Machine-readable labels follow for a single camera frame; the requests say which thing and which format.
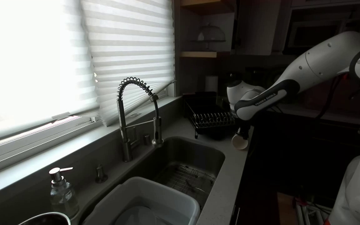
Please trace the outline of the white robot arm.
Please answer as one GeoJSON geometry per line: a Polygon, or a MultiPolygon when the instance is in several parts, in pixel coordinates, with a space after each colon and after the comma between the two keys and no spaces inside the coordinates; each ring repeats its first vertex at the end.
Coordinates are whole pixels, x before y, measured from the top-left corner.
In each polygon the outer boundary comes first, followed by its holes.
{"type": "MultiPolygon", "coordinates": [[[[274,84],[264,89],[237,82],[226,88],[230,111],[245,123],[285,98],[347,74],[360,82],[360,34],[344,32],[296,58],[274,84]]],[[[326,225],[360,225],[360,157],[342,178],[326,225]]]]}

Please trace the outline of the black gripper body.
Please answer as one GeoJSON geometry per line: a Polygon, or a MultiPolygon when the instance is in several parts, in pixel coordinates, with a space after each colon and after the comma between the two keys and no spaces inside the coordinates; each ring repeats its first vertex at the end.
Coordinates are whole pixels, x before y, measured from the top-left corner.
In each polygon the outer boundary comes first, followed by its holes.
{"type": "Polygon", "coordinates": [[[247,121],[241,121],[239,119],[237,121],[237,132],[236,134],[240,136],[242,139],[247,141],[250,138],[250,132],[251,132],[251,128],[252,128],[254,123],[247,121]]]}

